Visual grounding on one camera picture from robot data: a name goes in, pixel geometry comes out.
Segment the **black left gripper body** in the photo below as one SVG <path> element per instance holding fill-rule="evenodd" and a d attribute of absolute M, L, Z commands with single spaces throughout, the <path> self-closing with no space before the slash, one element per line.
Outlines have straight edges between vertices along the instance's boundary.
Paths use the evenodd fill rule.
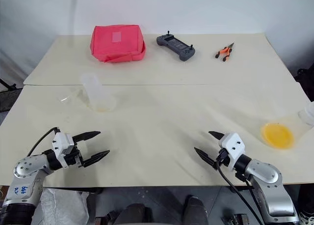
<path fill-rule="evenodd" d="M 67 166 L 76 165 L 77 167 L 82 166 L 82 155 L 77 147 L 77 143 L 74 144 L 72 150 L 64 156 L 64 160 Z"/>

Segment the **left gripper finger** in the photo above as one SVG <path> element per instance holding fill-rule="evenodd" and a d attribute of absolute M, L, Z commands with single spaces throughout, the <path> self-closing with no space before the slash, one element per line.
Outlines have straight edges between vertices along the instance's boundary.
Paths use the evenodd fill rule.
<path fill-rule="evenodd" d="M 102 151 L 102 152 L 99 152 L 97 154 L 94 154 L 89 159 L 83 160 L 81 165 L 84 168 L 91 166 L 92 164 L 95 164 L 98 161 L 100 161 L 102 158 L 104 158 L 109 152 L 110 152 L 110 150 L 106 150 L 106 151 Z"/>
<path fill-rule="evenodd" d="M 87 141 L 88 139 L 91 139 L 100 133 L 101 133 L 100 131 L 85 132 L 85 133 L 81 133 L 76 136 L 73 136 L 72 139 L 73 139 L 73 142 Z"/>

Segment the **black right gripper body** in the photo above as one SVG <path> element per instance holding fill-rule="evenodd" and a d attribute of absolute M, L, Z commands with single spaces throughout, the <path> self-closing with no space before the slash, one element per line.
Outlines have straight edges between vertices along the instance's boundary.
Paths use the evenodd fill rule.
<path fill-rule="evenodd" d="M 219 166 L 224 165 L 227 167 L 229 165 L 230 157 L 228 151 L 225 148 L 219 150 L 219 153 L 216 157 L 216 162 Z"/>

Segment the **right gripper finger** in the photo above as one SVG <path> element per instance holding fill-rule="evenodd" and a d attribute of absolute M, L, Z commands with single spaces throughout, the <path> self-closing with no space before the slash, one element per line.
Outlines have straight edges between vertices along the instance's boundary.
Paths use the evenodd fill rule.
<path fill-rule="evenodd" d="M 209 131 L 209 134 L 211 134 L 217 140 L 221 140 L 225 136 L 223 133 L 216 132 L 216 131 Z"/>
<path fill-rule="evenodd" d="M 208 165 L 210 165 L 211 167 L 213 167 L 214 169 L 217 168 L 217 165 L 216 165 L 216 161 L 211 159 L 207 153 L 205 153 L 204 151 L 198 149 L 198 148 L 194 148 L 194 150 L 196 151 L 196 153 L 199 155 L 199 157 L 204 161 L 206 162 Z"/>

